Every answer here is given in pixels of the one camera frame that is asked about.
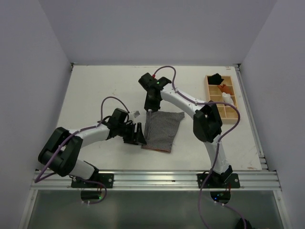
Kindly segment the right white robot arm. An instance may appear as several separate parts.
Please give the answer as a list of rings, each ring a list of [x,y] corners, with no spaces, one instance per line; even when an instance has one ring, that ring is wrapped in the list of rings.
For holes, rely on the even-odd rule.
[[[146,91],[144,109],[156,112],[165,100],[187,113],[193,120],[193,133],[204,143],[212,167],[212,181],[217,187],[224,187],[229,182],[233,169],[229,164],[221,143],[222,120],[216,104],[207,104],[188,94],[183,94],[173,86],[171,80],[161,77],[155,79],[149,73],[139,79],[139,84]]]

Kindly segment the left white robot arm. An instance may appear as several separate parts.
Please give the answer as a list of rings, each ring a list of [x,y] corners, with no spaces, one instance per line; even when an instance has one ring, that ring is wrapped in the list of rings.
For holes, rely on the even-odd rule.
[[[97,168],[78,159],[80,150],[117,136],[122,137],[126,144],[146,145],[142,124],[127,120],[128,117],[127,111],[116,108],[112,115],[93,126],[80,130],[56,128],[38,156],[38,161],[44,168],[37,180],[44,179],[43,173],[50,169],[61,177],[80,177],[88,187],[96,186],[99,181]]]

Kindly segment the grey striped underwear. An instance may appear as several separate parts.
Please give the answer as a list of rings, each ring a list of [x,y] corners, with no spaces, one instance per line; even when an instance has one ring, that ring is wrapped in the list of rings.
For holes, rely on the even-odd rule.
[[[143,149],[170,153],[184,112],[149,111],[146,113]]]

